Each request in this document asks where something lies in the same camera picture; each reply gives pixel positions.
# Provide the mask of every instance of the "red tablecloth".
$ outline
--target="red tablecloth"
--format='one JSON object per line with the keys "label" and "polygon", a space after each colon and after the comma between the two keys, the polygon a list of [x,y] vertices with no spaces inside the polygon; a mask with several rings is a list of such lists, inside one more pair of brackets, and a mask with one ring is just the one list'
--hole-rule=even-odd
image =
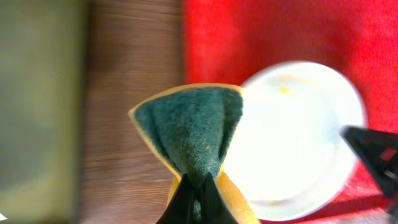
{"label": "red tablecloth", "polygon": [[[370,128],[398,133],[396,0],[190,0],[184,28],[188,83],[240,85],[272,64],[310,60],[356,85]],[[328,206],[289,223],[378,212],[387,203],[360,165]]]}

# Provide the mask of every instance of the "plate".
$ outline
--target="plate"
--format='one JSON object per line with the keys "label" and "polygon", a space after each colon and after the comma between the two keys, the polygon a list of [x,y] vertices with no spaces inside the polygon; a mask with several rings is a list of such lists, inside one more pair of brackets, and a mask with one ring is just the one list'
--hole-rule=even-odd
{"label": "plate", "polygon": [[304,61],[269,67],[243,88],[243,116],[224,171],[262,220],[321,209],[357,163],[340,132],[366,125],[359,93],[336,70]]}

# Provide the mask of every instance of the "brown wooden surface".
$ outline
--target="brown wooden surface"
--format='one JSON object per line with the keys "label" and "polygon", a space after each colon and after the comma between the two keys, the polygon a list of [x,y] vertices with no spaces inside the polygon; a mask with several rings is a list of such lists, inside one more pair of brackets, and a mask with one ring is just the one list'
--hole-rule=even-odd
{"label": "brown wooden surface", "polygon": [[172,175],[127,112],[183,83],[181,3],[97,0],[92,10],[80,223],[155,223]]}

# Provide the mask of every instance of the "red cloth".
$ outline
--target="red cloth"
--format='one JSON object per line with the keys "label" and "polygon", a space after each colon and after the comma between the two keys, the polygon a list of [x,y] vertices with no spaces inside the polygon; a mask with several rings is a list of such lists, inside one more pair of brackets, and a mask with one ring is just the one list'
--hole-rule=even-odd
{"label": "red cloth", "polygon": [[[240,85],[272,64],[310,60],[356,85],[370,128],[398,133],[395,0],[190,0],[184,28],[188,83]],[[387,203],[360,165],[328,206],[289,223],[378,212]]]}

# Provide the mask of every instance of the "wooden table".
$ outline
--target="wooden table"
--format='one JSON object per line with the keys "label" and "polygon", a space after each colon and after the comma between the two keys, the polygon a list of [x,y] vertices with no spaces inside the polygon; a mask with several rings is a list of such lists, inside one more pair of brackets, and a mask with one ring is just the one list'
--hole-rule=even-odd
{"label": "wooden table", "polygon": [[127,112],[183,83],[181,2],[95,0],[92,10],[80,222],[155,223],[172,174]]}

